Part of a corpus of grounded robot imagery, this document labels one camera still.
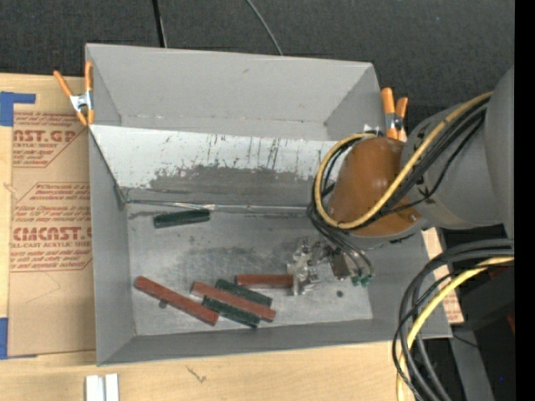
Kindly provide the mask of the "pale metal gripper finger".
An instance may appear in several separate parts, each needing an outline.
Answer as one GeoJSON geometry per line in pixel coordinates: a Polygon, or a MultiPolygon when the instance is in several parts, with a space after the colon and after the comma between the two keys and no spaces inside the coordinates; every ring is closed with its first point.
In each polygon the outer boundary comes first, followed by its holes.
{"type": "Polygon", "coordinates": [[[309,263],[309,259],[304,261],[293,261],[289,262],[286,265],[288,274],[298,275],[303,274],[307,275],[310,272],[310,269],[313,268],[313,264],[309,263]]]}
{"type": "Polygon", "coordinates": [[[317,274],[296,273],[293,275],[291,293],[294,296],[303,295],[313,290],[320,283],[321,279],[317,274]]]}

